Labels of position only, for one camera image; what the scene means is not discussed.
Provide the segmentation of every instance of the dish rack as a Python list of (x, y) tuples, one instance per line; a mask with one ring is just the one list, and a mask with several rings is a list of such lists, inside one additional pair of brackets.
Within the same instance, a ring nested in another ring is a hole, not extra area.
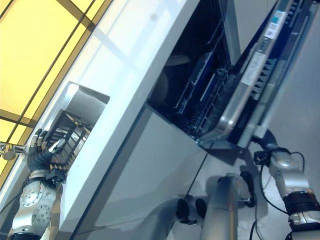
[(67, 173), (85, 144), (91, 130), (92, 126), (84, 122), (80, 117), (62, 110), (54, 121), (46, 141), (48, 146), (51, 146), (61, 138), (64, 138), (66, 143), (53, 156), (50, 168), (60, 169)]

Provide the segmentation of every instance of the robotic hand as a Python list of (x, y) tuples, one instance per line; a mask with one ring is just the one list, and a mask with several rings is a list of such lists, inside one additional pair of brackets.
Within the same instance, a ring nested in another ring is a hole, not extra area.
[(65, 144), (60, 139), (48, 149), (44, 141), (47, 131), (39, 129), (31, 139), (27, 155), (29, 179), (23, 184), (20, 206), (16, 213), (9, 240), (39, 240), (51, 221), (51, 211), (56, 200), (57, 186), (65, 182), (66, 173), (52, 168), (52, 157)]
[(263, 139), (254, 141), (263, 148), (263, 151), (254, 154), (254, 161), (269, 168), (289, 215), (288, 222), (292, 229), (289, 239), (319, 240), (320, 204), (298, 162), (286, 148), (278, 146), (269, 130)]

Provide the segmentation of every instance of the silver metal arm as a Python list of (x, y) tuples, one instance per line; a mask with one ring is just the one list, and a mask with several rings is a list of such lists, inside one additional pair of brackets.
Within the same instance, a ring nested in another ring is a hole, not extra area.
[(269, 172), (285, 203), (292, 231), (320, 230), (320, 206), (298, 162), (286, 151), (271, 155)]
[(200, 240), (238, 239), (238, 201), (250, 198), (248, 185), (239, 175), (221, 178), (208, 202)]
[[(19, 210), (12, 221), (8, 235), (9, 240), (32, 239), (38, 240), (44, 234), (51, 222), (51, 211), (56, 200), (56, 187), (66, 180), (65, 173), (60, 169), (51, 169), (54, 154), (59, 151), (66, 141), (62, 138), (46, 150), (44, 142), (47, 131), (39, 129), (31, 139), (27, 154), (27, 166), (30, 177), (24, 184), (19, 199)], [(4, 145), (8, 153), (8, 144)], [(10, 151), (24, 151), (24, 147), (10, 148)]]
[(255, 161), (269, 167), (271, 176), (287, 211), (293, 240), (320, 239), (320, 204), (306, 175), (291, 153), (278, 146), (275, 136), (268, 130), (263, 139), (255, 139), (264, 151), (256, 152)]

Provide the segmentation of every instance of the label sticker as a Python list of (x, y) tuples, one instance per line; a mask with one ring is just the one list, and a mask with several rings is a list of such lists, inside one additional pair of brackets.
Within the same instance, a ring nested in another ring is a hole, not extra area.
[(264, 36), (269, 39), (274, 39), (281, 30), (281, 25), (286, 19), (286, 12), (277, 10), (269, 23)]
[(258, 79), (261, 69), (263, 68), (266, 60), (267, 56), (265, 54), (255, 52), (241, 78), (241, 83), (247, 84), (249, 86), (253, 85)]

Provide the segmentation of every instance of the dishwasher door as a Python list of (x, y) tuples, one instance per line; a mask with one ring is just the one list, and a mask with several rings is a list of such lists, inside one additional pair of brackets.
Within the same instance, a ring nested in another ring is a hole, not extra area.
[(222, 5), (200, 1), (148, 103), (199, 145), (227, 140), (246, 148), (267, 129), (265, 119), (318, 8), (311, 0), (278, 1), (234, 64)]

